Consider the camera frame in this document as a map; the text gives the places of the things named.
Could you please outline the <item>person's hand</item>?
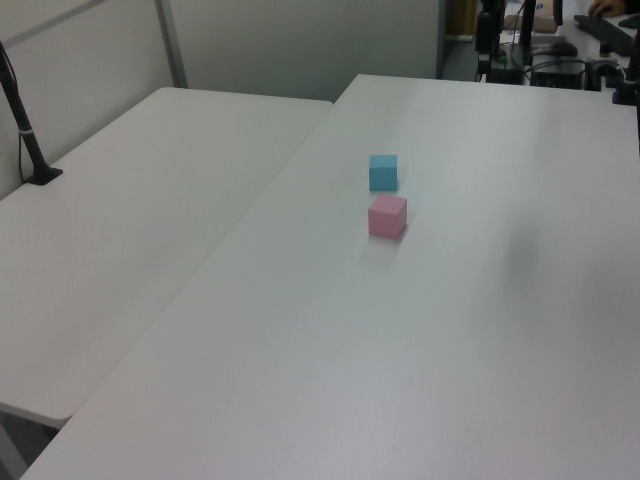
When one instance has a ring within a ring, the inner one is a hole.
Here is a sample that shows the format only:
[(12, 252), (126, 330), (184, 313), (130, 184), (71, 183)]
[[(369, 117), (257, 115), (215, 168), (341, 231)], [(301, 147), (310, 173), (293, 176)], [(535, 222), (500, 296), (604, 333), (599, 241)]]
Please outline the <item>person's hand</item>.
[(618, 17), (625, 14), (624, 0), (593, 0), (588, 8), (591, 17)]

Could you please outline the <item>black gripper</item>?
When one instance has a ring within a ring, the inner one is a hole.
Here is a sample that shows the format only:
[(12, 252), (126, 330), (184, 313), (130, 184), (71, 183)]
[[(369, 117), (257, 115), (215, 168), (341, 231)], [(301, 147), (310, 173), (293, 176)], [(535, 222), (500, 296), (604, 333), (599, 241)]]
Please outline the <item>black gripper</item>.
[(493, 55), (496, 40), (503, 28), (504, 1), (482, 0), (482, 8), (477, 16), (475, 51), (478, 53), (475, 80), (491, 80)]

